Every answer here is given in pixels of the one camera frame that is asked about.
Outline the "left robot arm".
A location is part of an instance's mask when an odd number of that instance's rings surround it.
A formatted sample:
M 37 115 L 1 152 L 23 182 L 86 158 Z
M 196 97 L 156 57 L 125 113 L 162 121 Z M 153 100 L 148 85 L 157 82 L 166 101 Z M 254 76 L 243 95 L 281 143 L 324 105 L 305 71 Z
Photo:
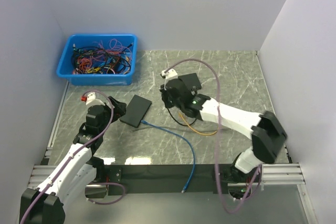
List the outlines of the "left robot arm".
M 86 120 L 51 174 L 35 189 L 23 192 L 19 223 L 64 223 L 66 208 L 88 185 L 108 189 L 104 161 L 94 154 L 110 124 L 125 115 L 127 105 L 111 96 L 104 103 L 94 92 L 84 94 L 81 100 L 88 106 Z

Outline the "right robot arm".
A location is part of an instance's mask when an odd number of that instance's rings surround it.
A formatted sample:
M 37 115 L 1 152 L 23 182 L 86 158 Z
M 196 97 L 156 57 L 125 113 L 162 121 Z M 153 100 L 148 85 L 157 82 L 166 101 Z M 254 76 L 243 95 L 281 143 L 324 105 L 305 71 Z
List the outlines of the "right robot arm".
M 235 181 L 245 180 L 260 164 L 273 164 L 287 139 L 287 133 L 274 113 L 248 112 L 192 93 L 180 78 L 161 85 L 160 93 L 166 108 L 176 107 L 189 118 L 220 124 L 251 140 L 251 147 L 241 152 L 231 165 L 230 172 Z

